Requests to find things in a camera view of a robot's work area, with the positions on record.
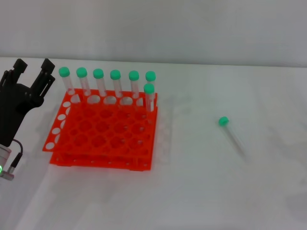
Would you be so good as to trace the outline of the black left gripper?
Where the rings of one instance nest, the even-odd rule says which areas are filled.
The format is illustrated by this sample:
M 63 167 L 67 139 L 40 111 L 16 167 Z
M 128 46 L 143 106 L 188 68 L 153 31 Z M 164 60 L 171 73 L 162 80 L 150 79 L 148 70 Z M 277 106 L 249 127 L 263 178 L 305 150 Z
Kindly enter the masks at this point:
M 55 65 L 47 58 L 31 88 L 17 83 L 26 68 L 27 64 L 19 58 L 13 69 L 4 72 L 0 81 L 0 86 L 4 86 L 0 90 L 0 144 L 5 147 L 10 146 L 26 114 L 43 104 L 55 81 L 52 76 Z

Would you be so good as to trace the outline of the green capped clear test tube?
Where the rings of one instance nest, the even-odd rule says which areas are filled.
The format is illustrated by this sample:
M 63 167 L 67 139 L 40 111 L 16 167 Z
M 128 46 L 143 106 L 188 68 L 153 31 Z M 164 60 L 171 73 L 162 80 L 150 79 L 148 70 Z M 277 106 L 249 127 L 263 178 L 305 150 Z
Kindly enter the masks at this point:
M 131 85 L 132 97 L 137 99 L 139 97 L 139 73 L 136 70 L 129 72 L 129 80 Z
M 154 71 L 146 72 L 145 78 L 147 83 L 152 84 L 155 87 L 156 73 Z
M 102 69 L 95 69 L 93 71 L 93 76 L 96 79 L 96 84 L 101 97 L 106 97 L 106 86 L 104 82 L 104 72 Z
M 76 70 L 77 77 L 80 80 L 81 87 L 83 89 L 83 94 L 85 96 L 90 96 L 91 95 L 91 90 L 87 78 L 87 70 L 84 67 L 80 67 Z
M 145 93 L 145 108 L 148 123 L 151 125 L 153 123 L 154 116 L 154 100 L 155 100 L 155 89 L 154 85 L 151 83 L 147 83 L 144 85 L 144 93 Z
M 74 86 L 70 77 L 70 70 L 68 67 L 61 67 L 59 69 L 59 75 L 61 76 L 63 83 L 65 85 L 67 94 L 71 96 L 71 102 L 77 104 L 80 102 L 79 96 L 76 94 Z
M 119 70 L 115 69 L 110 72 L 110 77 L 113 81 L 114 91 L 117 98 L 122 97 L 122 86 L 121 86 L 121 73 Z
M 237 131 L 233 128 L 233 125 L 228 117 L 222 116 L 218 120 L 219 127 L 223 130 L 232 146 L 236 150 L 237 154 L 244 160 L 247 160 L 247 154 L 245 146 L 240 139 Z

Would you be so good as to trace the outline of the orange plastic test tube rack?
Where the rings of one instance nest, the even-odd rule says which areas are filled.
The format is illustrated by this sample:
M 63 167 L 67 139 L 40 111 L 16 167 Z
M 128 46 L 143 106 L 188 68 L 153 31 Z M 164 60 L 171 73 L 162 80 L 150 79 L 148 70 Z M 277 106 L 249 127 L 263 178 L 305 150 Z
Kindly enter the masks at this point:
M 158 108 L 147 112 L 145 95 L 138 99 L 123 92 L 123 105 L 113 91 L 105 97 L 82 89 L 65 94 L 43 146 L 51 152 L 50 163 L 149 171 L 152 165 Z

